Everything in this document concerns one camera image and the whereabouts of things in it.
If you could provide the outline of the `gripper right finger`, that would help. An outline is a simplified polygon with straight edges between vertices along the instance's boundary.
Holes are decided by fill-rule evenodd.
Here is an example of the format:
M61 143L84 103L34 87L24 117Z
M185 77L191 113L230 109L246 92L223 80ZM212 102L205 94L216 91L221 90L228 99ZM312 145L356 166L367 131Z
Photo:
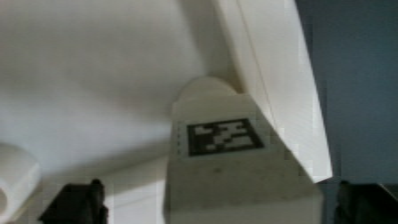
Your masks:
M340 183L335 224L398 224L398 184Z

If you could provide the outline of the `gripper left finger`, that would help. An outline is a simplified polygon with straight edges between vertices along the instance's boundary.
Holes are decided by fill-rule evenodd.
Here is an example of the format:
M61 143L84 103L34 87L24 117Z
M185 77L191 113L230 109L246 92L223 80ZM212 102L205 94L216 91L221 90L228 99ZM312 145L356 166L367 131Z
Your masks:
M63 187L38 220L43 224L109 224L105 185L98 179Z

